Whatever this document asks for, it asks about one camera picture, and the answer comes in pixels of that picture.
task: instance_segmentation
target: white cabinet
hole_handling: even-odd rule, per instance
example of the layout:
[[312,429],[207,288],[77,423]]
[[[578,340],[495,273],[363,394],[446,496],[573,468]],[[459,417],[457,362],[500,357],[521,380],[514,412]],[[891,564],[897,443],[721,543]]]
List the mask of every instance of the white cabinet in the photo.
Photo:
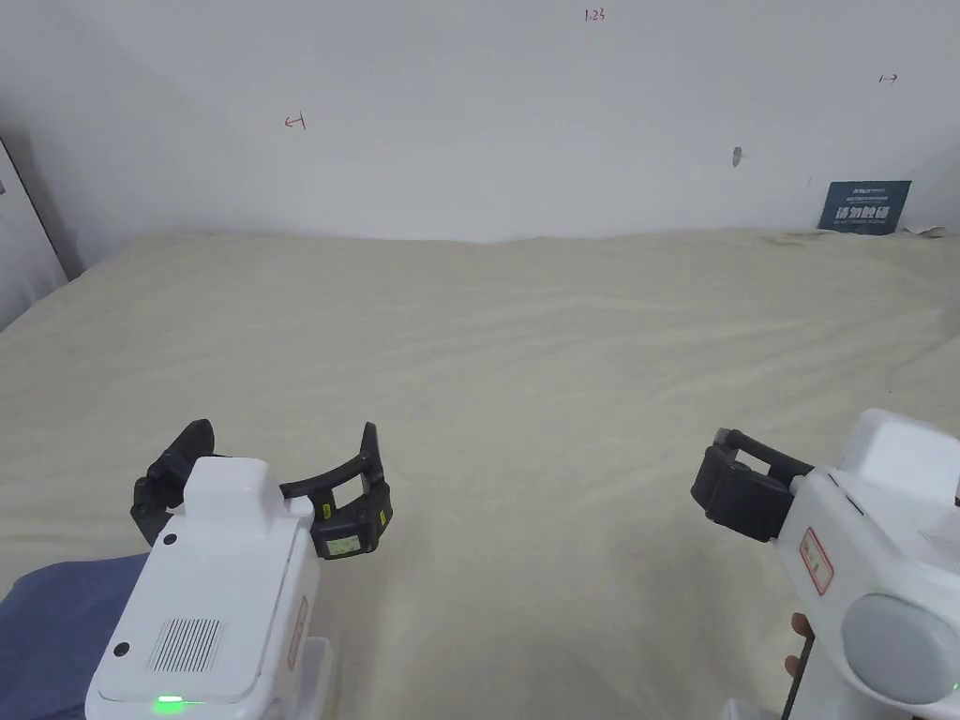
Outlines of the white cabinet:
[[0,329],[65,282],[47,233],[0,143]]

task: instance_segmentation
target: blue cloth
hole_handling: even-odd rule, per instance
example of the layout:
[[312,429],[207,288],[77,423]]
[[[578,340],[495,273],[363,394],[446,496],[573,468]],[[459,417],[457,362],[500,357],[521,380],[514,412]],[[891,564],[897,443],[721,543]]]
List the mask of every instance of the blue cloth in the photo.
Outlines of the blue cloth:
[[84,717],[93,672],[146,555],[43,567],[0,602],[0,718]]

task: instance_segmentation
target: red handwritten mark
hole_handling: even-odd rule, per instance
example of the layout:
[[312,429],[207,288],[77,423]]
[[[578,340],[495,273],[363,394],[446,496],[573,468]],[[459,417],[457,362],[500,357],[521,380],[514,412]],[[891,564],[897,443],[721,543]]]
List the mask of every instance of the red handwritten mark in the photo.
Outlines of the red handwritten mark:
[[293,120],[291,120],[290,117],[288,116],[286,121],[283,124],[286,125],[288,128],[292,128],[295,125],[297,125],[297,123],[300,123],[303,129],[306,130],[306,123],[303,122],[303,110],[300,111],[300,117],[294,118]]

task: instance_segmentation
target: speaker grille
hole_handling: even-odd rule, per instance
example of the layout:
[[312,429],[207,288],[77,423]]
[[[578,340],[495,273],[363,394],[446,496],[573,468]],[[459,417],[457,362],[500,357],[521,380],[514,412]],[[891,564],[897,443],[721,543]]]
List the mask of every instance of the speaker grille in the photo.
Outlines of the speaker grille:
[[163,623],[147,667],[161,673],[203,673],[213,667],[223,634],[220,620],[175,617]]

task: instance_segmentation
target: finger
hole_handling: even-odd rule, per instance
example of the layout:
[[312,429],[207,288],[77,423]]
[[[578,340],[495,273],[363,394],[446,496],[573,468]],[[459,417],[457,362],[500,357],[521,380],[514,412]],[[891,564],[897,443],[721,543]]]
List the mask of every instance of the finger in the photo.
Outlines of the finger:
[[813,637],[813,628],[810,627],[810,621],[806,619],[806,615],[802,612],[793,613],[793,617],[790,618],[790,627],[799,636],[806,639]]
[[800,671],[800,658],[796,655],[790,655],[783,661],[783,667],[786,668],[787,673],[791,678],[796,678],[797,673]]

